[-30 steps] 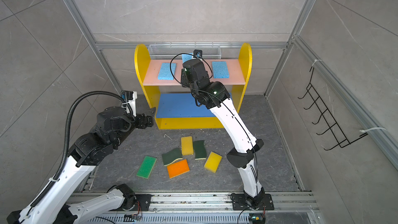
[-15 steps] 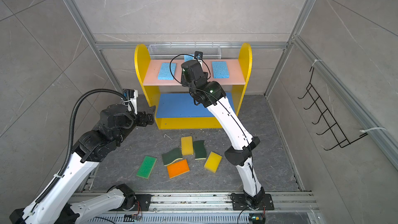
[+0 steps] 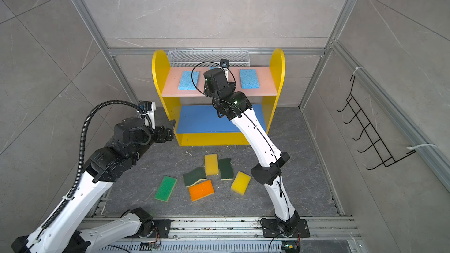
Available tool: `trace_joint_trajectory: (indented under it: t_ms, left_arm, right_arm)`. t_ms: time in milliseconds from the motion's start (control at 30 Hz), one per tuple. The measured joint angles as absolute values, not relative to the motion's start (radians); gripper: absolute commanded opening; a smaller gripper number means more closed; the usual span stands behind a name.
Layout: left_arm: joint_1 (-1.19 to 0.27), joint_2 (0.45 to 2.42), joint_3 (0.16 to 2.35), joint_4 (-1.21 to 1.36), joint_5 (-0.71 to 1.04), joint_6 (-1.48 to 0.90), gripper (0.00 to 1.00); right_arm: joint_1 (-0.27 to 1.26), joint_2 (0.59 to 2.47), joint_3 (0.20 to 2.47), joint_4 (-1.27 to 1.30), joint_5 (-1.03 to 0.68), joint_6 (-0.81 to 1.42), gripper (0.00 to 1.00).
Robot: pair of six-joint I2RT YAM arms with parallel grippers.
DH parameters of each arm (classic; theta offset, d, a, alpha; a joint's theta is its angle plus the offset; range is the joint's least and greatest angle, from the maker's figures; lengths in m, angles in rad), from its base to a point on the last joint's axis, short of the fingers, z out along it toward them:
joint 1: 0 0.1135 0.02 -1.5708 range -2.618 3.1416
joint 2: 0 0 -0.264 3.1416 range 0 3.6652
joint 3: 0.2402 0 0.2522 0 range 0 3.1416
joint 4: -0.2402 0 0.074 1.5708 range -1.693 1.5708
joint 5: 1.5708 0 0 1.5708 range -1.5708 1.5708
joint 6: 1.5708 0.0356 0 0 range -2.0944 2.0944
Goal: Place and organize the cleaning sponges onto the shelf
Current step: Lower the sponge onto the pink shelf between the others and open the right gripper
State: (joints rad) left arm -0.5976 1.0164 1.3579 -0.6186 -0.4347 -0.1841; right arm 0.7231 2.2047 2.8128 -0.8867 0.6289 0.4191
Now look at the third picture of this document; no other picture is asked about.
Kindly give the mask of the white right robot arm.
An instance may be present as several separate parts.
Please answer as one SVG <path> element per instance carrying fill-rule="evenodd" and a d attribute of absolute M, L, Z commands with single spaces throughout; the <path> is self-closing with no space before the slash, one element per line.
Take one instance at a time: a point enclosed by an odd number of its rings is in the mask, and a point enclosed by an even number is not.
<path fill-rule="evenodd" d="M 212 106 L 219 118 L 226 117 L 245 136 L 252 147 L 258 164 L 252 168 L 252 177 L 263 185 L 273 203 L 279 232 L 290 237 L 297 232 L 300 216 L 288 198 L 282 181 L 281 168 L 290 159 L 281 152 L 262 128 L 247 96 L 237 91 L 235 78 L 228 80 L 230 61 L 221 59 L 203 76 L 203 94 L 212 99 Z"/>

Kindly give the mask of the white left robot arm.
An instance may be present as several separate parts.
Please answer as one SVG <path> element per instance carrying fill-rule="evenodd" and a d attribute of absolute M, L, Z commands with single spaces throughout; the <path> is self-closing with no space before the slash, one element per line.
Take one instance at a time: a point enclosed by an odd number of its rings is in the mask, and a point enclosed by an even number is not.
<path fill-rule="evenodd" d="M 154 143 L 172 141 L 175 121 L 168 126 L 146 126 L 141 118 L 127 118 L 114 128 L 108 144 L 93 153 L 84 164 L 80 181 L 67 204 L 49 226 L 41 225 L 28 236 L 18 237 L 11 247 L 15 253 L 91 253 L 117 240 L 137 235 L 147 238 L 154 231 L 152 216 L 142 208 L 97 228 L 77 228 L 102 195 L 136 165 Z"/>

